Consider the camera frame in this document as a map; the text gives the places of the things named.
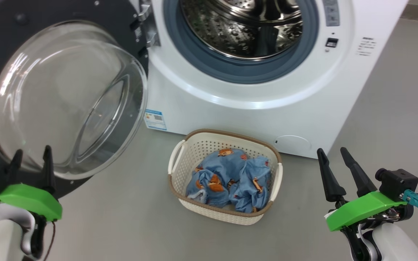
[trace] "door hinge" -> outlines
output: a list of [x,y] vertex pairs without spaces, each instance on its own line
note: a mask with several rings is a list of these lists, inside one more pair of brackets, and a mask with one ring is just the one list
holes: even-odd
[[141,22],[146,36],[146,47],[161,46],[151,2],[143,1],[140,9],[138,20]]

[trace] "white plastic basket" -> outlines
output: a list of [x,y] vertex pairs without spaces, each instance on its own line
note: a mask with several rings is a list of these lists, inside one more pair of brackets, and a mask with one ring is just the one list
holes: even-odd
[[[272,170],[268,187],[269,202],[262,210],[255,213],[241,213],[226,208],[216,208],[205,205],[186,197],[186,187],[191,180],[191,173],[199,163],[216,150],[235,148],[244,150],[249,157],[262,155],[269,159]],[[272,206],[277,197],[283,177],[283,166],[280,154],[269,144],[256,139],[212,129],[199,129],[188,134],[177,144],[169,160],[169,185],[172,193],[187,209],[205,215],[209,218],[239,224],[252,225],[259,221]]]

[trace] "blue fabric with print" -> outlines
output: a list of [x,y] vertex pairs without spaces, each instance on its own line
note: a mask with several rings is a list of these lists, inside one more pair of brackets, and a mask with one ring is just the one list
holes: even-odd
[[213,152],[194,169],[186,195],[219,208],[232,203],[244,213],[260,210],[268,200],[270,168],[266,162],[268,159],[261,156],[248,159],[237,149]]
[[240,171],[239,182],[230,188],[230,202],[235,206],[236,211],[257,212],[267,204],[269,200],[267,185],[270,180],[270,167],[266,164],[268,161],[266,157],[261,156],[246,161]]

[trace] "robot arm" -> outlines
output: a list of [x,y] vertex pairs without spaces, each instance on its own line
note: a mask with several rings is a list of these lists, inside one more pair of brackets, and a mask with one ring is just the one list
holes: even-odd
[[62,217],[62,206],[55,192],[53,156],[46,147],[45,164],[38,177],[40,188],[14,184],[22,151],[12,162],[0,166],[0,261],[36,261],[43,254],[43,235],[47,221]]
[[327,156],[317,150],[325,197],[336,208],[325,215],[330,230],[346,236],[353,261],[418,261],[417,246],[394,224],[411,218],[413,206],[418,207],[418,195],[413,192],[418,178],[405,170],[380,169],[376,178],[382,185],[377,191],[346,148],[341,154],[358,188],[359,198],[351,202],[344,199],[346,191],[330,170]]
[[0,261],[21,261],[26,256],[20,247],[22,227],[11,220],[0,221]]

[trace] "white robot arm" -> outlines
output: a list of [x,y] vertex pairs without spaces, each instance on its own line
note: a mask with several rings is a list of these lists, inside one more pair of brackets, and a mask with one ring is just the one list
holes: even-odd
[[346,191],[330,170],[324,151],[317,150],[325,197],[336,208],[325,215],[330,231],[346,236],[353,261],[418,261],[418,247],[394,224],[411,218],[414,206],[418,208],[414,192],[418,178],[402,169],[380,169],[375,175],[382,182],[377,191],[346,148],[341,154],[358,188],[359,198],[351,202],[344,199]]
[[11,220],[0,221],[0,261],[22,261],[22,227]]

